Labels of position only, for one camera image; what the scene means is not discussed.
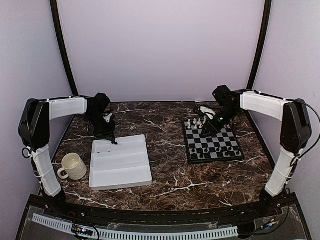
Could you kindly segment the black grey chessboard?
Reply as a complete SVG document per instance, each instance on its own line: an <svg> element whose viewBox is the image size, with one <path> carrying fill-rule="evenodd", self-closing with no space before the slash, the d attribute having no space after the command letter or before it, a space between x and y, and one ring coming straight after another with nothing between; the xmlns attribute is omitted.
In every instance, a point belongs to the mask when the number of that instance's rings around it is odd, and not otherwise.
<svg viewBox="0 0 320 240"><path fill-rule="evenodd" d="M239 141L235 135L234 130L230 125L226 125L215 136L201 137L202 129L187 129L185 122L181 122L182 132L184 136L184 143L186 148L187 162L189 164L203 164L219 161L242 161L245 159L245 155L241 149ZM220 152L223 152L224 157L218 158L216 148L220 147ZM199 158L197 149L203 148L204 158ZM210 158L205 158L205 154L209 153ZM191 155L197 154L198 159L192 160Z"/></svg>

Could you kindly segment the black bishop bottom row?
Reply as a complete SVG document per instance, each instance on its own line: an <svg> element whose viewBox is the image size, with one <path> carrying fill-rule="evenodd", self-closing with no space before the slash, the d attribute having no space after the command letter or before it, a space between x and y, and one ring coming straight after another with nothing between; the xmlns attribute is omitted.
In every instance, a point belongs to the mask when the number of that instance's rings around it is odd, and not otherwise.
<svg viewBox="0 0 320 240"><path fill-rule="evenodd" d="M205 153L205 154L204 154L204 157L205 157L206 159L209 159L211 156L210 156L209 153Z"/></svg>

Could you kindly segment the tall black piece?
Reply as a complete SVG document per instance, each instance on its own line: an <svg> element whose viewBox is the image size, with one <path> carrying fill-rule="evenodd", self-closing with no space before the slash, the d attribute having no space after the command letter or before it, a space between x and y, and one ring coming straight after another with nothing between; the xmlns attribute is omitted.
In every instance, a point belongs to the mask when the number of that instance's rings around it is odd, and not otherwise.
<svg viewBox="0 0 320 240"><path fill-rule="evenodd" d="M204 150L203 150L203 148L198 148L197 149L197 153L198 153L198 155L199 155L199 159L203 159L204 158Z"/></svg>

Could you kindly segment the black piece bottom row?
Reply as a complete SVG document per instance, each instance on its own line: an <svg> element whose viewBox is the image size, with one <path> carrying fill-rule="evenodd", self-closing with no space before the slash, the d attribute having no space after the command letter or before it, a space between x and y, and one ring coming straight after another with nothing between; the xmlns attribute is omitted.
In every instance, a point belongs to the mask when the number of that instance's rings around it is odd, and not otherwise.
<svg viewBox="0 0 320 240"><path fill-rule="evenodd" d="M198 155L197 154L192 154L191 155L191 159L192 160L197 160L198 159Z"/></svg>

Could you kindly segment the white plastic tray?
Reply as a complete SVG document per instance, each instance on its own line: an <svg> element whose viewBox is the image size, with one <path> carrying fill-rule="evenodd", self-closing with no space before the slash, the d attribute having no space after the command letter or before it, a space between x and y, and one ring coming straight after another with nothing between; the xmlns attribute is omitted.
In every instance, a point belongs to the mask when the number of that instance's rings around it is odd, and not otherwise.
<svg viewBox="0 0 320 240"><path fill-rule="evenodd" d="M151 185L146 137L143 134L92 142L89 187L93 191Z"/></svg>

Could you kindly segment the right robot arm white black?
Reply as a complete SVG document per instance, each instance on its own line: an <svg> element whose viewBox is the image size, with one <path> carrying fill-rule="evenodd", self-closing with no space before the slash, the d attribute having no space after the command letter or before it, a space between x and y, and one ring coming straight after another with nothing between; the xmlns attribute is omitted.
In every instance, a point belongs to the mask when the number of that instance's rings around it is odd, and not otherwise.
<svg viewBox="0 0 320 240"><path fill-rule="evenodd" d="M309 111L315 109L301 98L289 99L251 89L230 90L226 85L218 86L212 95L219 111L204 105L195 108L197 114L206 118L203 136L217 135L241 111L266 116L268 126L276 124L271 133L279 138L278 157L261 196L278 196L293 178L298 162L312 149L308 145L313 134Z"/></svg>

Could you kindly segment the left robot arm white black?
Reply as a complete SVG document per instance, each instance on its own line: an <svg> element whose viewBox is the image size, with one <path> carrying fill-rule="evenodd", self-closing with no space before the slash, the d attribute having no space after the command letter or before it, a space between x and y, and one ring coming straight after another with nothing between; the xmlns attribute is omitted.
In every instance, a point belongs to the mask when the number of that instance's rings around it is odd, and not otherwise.
<svg viewBox="0 0 320 240"><path fill-rule="evenodd" d="M104 93L94 97L69 96L53 99L34 99L26 102L18 127L26 159L31 164L38 178L43 195L50 200L51 210L60 218L67 218L71 213L65 203L66 195L55 173L50 157L50 123L54 119L73 115L85 115L93 126L93 135L98 140L108 140L117 144L115 137L116 123L111 111L110 98Z"/></svg>

